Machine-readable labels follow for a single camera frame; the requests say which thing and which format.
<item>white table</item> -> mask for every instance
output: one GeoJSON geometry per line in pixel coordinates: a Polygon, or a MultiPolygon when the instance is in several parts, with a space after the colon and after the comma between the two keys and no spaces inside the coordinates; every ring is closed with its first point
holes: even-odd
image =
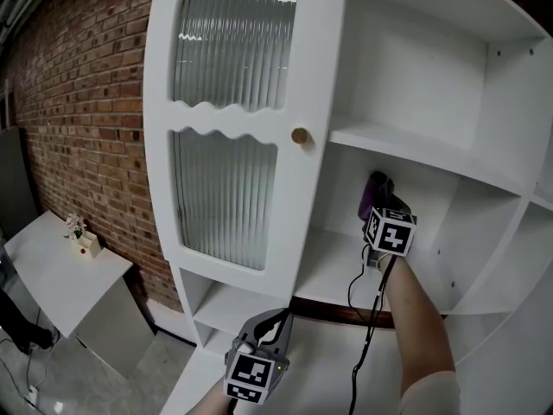
{"type": "Polygon", "coordinates": [[[63,336],[75,334],[127,377],[154,338],[122,278],[132,263],[105,248],[95,259],[85,259],[64,235],[65,223],[48,211],[11,239],[6,250],[63,336]]]}

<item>wooden knob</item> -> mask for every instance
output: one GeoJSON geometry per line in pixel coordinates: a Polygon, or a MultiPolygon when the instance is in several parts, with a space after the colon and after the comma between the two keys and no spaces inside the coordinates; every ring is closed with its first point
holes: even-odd
{"type": "Polygon", "coordinates": [[[309,132],[305,128],[295,128],[292,131],[292,141],[297,144],[305,144],[309,140],[309,132]]]}

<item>floor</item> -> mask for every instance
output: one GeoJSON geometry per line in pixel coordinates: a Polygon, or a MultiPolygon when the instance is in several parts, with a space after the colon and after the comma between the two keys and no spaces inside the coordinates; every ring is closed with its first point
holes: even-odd
{"type": "MultiPolygon", "coordinates": [[[[7,289],[21,312],[32,322],[38,307],[19,279],[7,289]]],[[[39,325],[51,327],[41,314],[39,325]]],[[[0,340],[7,338],[0,329],[0,340]]],[[[146,355],[128,380],[98,360],[74,337],[62,339],[48,363],[46,379],[39,385],[38,407],[45,415],[158,414],[173,390],[194,348],[158,332],[146,355]]],[[[35,351],[29,370],[31,385],[44,374],[47,351],[35,351]]],[[[0,345],[0,358],[24,392],[28,357],[10,342],[0,345]]],[[[8,373],[0,364],[0,407],[8,415],[35,415],[18,396],[8,373]]]]}

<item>brick wall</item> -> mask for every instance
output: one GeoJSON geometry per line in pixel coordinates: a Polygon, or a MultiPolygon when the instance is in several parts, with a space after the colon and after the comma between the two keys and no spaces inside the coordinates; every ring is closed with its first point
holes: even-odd
{"type": "Polygon", "coordinates": [[[151,0],[46,0],[3,57],[42,209],[85,216],[136,266],[143,296],[181,310],[144,160],[143,54],[151,0]]]}

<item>frosted glass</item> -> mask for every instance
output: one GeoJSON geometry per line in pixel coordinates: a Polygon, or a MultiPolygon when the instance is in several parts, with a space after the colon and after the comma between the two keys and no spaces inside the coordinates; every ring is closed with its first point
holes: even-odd
{"type": "Polygon", "coordinates": [[[174,99],[284,105],[296,0],[183,0],[174,99]]]}
{"type": "Polygon", "coordinates": [[[174,132],[173,140],[184,245],[263,270],[277,147],[192,129],[174,132]]]}

